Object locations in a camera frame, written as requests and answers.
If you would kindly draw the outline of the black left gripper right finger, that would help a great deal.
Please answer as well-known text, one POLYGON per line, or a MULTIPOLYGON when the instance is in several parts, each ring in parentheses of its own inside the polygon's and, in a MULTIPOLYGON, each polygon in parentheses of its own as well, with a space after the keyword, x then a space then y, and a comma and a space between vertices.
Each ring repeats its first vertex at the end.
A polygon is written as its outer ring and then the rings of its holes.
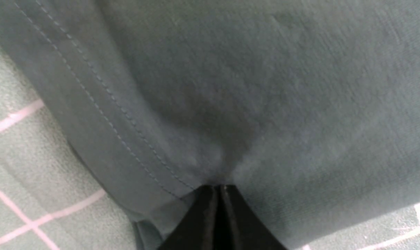
POLYGON ((219 186, 220 250, 286 250, 234 185, 219 186))

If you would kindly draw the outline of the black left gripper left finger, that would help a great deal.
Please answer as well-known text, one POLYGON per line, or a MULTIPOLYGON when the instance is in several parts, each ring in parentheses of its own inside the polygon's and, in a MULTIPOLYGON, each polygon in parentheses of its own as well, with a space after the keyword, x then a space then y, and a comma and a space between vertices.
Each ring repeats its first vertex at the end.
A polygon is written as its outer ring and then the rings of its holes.
POLYGON ((199 187, 194 204, 159 249, 213 250, 218 206, 216 187, 199 187))

